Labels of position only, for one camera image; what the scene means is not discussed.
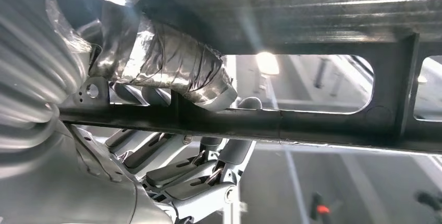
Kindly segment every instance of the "flexible conduit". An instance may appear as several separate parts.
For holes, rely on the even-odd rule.
[[[56,104],[86,79],[90,45],[56,0],[0,0],[0,8],[0,151],[13,152],[53,133]]]

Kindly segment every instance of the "red object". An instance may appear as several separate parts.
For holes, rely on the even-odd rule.
[[[324,205],[317,206],[316,211],[321,215],[330,213],[330,209]]]

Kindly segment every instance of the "steel beam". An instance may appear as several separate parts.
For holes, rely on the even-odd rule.
[[[209,112],[173,94],[169,107],[70,107],[61,108],[60,117],[68,123],[155,132],[442,153],[440,123],[413,117],[416,76],[425,57],[442,54],[439,43],[420,43],[419,36],[412,35],[396,43],[297,44],[287,52],[365,58],[375,73],[371,101],[354,114],[243,109]]]

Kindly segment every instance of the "metal plate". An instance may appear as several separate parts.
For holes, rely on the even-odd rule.
[[[224,54],[299,54],[287,46],[395,42],[412,33],[421,41],[442,37],[440,0],[140,0],[139,6]]]

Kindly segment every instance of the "round hole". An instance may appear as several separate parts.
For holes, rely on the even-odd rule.
[[[90,96],[91,98],[96,98],[98,96],[98,87],[95,86],[95,84],[89,84],[86,87],[86,94]]]

